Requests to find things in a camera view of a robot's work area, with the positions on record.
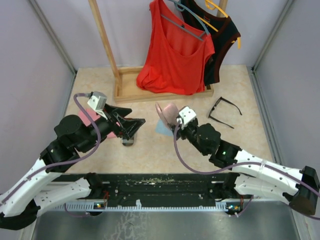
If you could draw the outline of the light blue cloth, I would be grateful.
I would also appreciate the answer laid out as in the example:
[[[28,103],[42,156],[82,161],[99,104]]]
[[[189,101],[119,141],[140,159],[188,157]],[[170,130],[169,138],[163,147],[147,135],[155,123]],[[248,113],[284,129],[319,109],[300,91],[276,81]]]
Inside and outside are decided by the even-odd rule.
[[[155,132],[164,136],[173,137],[172,131],[169,130],[160,119],[156,124]]]

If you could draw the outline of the plaid brown glasses case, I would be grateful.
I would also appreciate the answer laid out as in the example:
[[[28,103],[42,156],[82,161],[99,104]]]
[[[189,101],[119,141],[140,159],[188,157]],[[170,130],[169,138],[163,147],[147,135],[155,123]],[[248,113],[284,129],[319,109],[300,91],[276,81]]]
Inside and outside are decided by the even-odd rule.
[[[125,133],[121,139],[122,145],[125,147],[133,146],[135,143],[135,136],[135,133]]]

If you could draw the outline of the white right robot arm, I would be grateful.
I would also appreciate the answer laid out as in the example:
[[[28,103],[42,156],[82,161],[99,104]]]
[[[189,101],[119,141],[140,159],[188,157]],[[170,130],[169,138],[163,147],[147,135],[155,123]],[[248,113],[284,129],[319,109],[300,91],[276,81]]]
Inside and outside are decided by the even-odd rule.
[[[171,127],[173,144],[188,140],[209,162],[216,173],[229,170],[223,192],[229,198],[251,195],[274,199],[296,212],[314,219],[320,198],[317,171],[308,165],[302,169],[288,167],[259,158],[241,147],[221,139],[221,133],[209,124],[193,120],[187,126]]]

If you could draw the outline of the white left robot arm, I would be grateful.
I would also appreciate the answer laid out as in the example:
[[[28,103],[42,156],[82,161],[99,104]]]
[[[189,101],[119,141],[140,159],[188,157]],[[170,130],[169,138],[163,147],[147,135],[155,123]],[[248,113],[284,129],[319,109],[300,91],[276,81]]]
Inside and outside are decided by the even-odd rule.
[[[1,194],[1,229],[18,231],[57,206],[103,195],[104,184],[94,172],[59,189],[42,191],[75,163],[91,156],[110,133],[128,140],[146,122],[144,118],[128,118],[131,108],[91,100],[87,104],[98,119],[85,125],[78,115],[63,117],[54,128],[57,138],[41,152],[31,169],[10,190]]]

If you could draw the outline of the pink glasses case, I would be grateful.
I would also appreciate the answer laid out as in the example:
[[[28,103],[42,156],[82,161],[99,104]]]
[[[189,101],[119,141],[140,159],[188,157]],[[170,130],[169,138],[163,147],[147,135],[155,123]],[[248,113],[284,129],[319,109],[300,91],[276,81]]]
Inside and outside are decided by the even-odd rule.
[[[159,103],[156,102],[155,109],[166,128],[171,129],[177,124],[176,118],[179,115],[179,109],[175,103],[169,103],[166,107],[161,108]]]

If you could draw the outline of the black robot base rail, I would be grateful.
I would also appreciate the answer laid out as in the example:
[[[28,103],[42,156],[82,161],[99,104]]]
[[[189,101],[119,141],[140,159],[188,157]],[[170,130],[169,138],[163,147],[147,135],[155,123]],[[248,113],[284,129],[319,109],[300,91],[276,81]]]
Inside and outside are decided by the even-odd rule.
[[[228,174],[100,174],[96,197],[71,200],[70,212],[240,212],[250,195],[227,185]]]

